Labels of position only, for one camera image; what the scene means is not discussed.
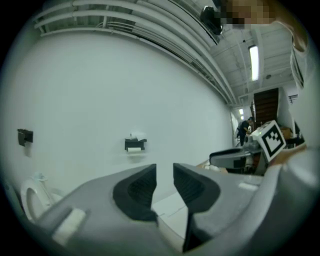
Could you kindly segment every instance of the white bathroom wall panel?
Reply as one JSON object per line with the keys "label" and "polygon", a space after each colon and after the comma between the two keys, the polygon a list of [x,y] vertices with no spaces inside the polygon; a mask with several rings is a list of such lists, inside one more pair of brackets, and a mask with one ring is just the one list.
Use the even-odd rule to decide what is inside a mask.
{"label": "white bathroom wall panel", "polygon": [[[173,163],[198,165],[232,146],[230,110],[210,85],[138,40],[57,34],[8,66],[16,69],[1,80],[0,160],[16,190],[34,172],[69,193],[88,180],[156,163],[157,202],[176,191]],[[30,147],[18,144],[20,128],[34,132]],[[125,151],[131,132],[147,134],[140,156]]]}

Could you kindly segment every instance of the toilet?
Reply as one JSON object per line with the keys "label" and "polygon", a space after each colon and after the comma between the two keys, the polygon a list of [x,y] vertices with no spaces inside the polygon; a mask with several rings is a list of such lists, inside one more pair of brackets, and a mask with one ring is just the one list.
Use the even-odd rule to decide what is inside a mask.
{"label": "toilet", "polygon": [[57,189],[47,189],[47,180],[42,173],[35,173],[21,185],[22,207],[28,220],[33,223],[63,197]]}

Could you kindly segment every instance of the fluorescent light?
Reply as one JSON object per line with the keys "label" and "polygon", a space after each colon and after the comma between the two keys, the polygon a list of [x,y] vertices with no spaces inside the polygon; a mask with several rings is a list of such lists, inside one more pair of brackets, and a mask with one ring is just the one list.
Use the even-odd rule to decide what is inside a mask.
{"label": "fluorescent light", "polygon": [[252,81],[259,78],[259,51],[258,46],[253,45],[249,48],[251,57]]}

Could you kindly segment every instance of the staircase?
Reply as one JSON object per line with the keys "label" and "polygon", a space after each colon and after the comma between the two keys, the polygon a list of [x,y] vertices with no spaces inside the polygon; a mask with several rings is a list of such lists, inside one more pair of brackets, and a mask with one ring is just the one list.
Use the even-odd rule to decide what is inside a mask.
{"label": "staircase", "polygon": [[277,121],[279,89],[271,89],[254,94],[255,128],[272,120]]}

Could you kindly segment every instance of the ceiling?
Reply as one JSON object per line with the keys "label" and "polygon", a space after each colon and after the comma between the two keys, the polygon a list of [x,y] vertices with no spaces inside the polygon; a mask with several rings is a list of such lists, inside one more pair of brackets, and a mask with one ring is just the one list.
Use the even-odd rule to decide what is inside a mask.
{"label": "ceiling", "polygon": [[[211,0],[54,0],[33,17],[41,36],[72,31],[121,34],[172,55],[213,86],[226,104],[248,105],[253,93],[293,83],[292,39],[278,23],[215,36],[200,22]],[[259,49],[252,81],[249,47]]]}

